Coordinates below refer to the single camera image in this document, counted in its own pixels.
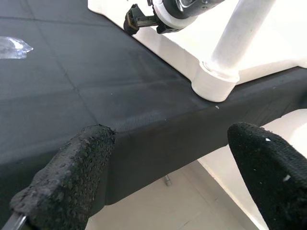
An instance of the black textured gripper pad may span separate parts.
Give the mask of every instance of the black textured gripper pad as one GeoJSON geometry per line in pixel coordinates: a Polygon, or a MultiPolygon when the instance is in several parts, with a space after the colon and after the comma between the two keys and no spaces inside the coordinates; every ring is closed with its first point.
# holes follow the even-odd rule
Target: black textured gripper pad
{"type": "Polygon", "coordinates": [[[307,230],[307,159],[280,136],[238,123],[231,152],[270,230],[307,230]]]}
{"type": "Polygon", "coordinates": [[[85,128],[34,176],[29,187],[13,197],[11,208],[41,230],[85,229],[114,143],[110,128],[85,128]]]}

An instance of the silver metal part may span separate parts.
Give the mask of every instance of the silver metal part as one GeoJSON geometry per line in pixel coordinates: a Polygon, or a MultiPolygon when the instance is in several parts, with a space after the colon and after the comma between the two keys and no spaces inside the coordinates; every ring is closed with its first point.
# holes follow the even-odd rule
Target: silver metal part
{"type": "Polygon", "coordinates": [[[171,181],[171,179],[169,178],[168,175],[166,175],[166,176],[164,177],[164,181],[165,181],[165,184],[166,184],[167,187],[169,187],[169,186],[172,185],[172,181],[171,181]]]}
{"type": "Polygon", "coordinates": [[[21,230],[27,217],[14,212],[1,230],[21,230]]]}
{"type": "Polygon", "coordinates": [[[182,5],[181,5],[180,0],[176,0],[176,4],[177,4],[178,9],[179,9],[181,12],[183,12],[183,7],[182,7],[182,5]]]}
{"type": "Polygon", "coordinates": [[[195,0],[178,0],[180,2],[180,5],[184,8],[187,8],[189,6],[191,6],[195,0]]]}
{"type": "Polygon", "coordinates": [[[137,18],[136,22],[138,27],[155,26],[157,24],[157,19],[154,16],[145,16],[137,18]]]}

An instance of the black cloth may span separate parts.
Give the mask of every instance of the black cloth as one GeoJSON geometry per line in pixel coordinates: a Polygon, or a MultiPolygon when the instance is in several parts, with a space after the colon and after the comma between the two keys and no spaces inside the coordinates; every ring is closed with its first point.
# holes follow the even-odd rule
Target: black cloth
{"type": "Polygon", "coordinates": [[[85,229],[114,144],[110,128],[86,127],[13,197],[11,208],[34,229],[85,229]]]}
{"type": "Polygon", "coordinates": [[[225,145],[232,123],[263,125],[307,106],[300,68],[206,101],[84,0],[0,0],[0,33],[34,48],[27,59],[0,60],[0,225],[12,196],[86,126],[118,132],[95,213],[225,145]]]}
{"type": "Polygon", "coordinates": [[[238,123],[231,152],[270,230],[307,230],[307,159],[280,136],[238,123]]]}

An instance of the table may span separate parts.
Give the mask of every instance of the table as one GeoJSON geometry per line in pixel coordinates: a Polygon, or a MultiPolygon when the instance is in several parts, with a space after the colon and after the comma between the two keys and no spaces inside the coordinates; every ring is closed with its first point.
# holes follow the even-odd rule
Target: table
{"type": "Polygon", "coordinates": [[[239,121],[266,124],[307,108],[307,70],[237,86],[223,103],[84,0],[0,0],[0,35],[23,39],[27,59],[0,60],[0,226],[27,187],[83,127],[118,132],[93,213],[227,144],[239,121]]]}

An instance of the clear plastic bag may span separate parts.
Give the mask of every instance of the clear plastic bag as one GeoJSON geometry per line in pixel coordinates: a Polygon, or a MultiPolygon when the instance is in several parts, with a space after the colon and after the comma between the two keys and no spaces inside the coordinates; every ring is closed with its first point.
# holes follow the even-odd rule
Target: clear plastic bag
{"type": "Polygon", "coordinates": [[[26,58],[31,50],[33,48],[19,38],[0,36],[0,59],[26,58]]]}

